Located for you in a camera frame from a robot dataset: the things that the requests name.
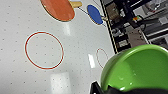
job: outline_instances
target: red circle outline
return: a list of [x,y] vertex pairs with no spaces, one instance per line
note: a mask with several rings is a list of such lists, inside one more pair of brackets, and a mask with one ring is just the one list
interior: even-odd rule
[[[33,37],[34,35],[40,34],[40,33],[47,34],[47,35],[50,35],[50,36],[54,37],[54,38],[59,42],[59,44],[60,44],[60,46],[61,46],[61,48],[62,48],[62,58],[61,58],[59,64],[57,64],[57,65],[54,66],[54,67],[51,67],[51,68],[43,68],[43,67],[40,67],[40,66],[36,65],[36,64],[30,59],[30,57],[29,57],[29,55],[28,55],[28,53],[27,53],[27,44],[28,44],[28,41],[30,40],[31,37]],[[63,60],[63,57],[64,57],[64,50],[63,50],[63,46],[62,46],[61,42],[60,42],[54,35],[52,35],[52,34],[50,34],[50,33],[47,33],[47,32],[36,32],[36,33],[32,34],[32,35],[27,39],[27,41],[26,41],[26,43],[25,43],[25,53],[26,53],[26,56],[27,56],[27,58],[29,59],[29,61],[30,61],[33,65],[35,65],[36,67],[38,67],[38,68],[40,68],[40,69],[54,69],[54,68],[58,67],[58,65],[61,64],[61,62],[62,62],[62,60]]]
[[100,64],[100,62],[99,62],[99,58],[98,58],[98,52],[99,52],[99,50],[102,50],[105,54],[106,54],[106,52],[105,52],[103,49],[99,48],[99,49],[97,50],[97,53],[96,53],[97,61],[98,61],[99,65],[100,65],[100,67],[103,68],[103,66]]

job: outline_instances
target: blue object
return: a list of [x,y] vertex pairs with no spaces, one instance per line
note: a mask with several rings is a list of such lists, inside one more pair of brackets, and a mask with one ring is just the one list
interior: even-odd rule
[[101,19],[101,15],[99,10],[94,7],[93,5],[88,5],[87,6],[87,11],[90,16],[90,18],[96,23],[96,24],[102,24],[103,21]]

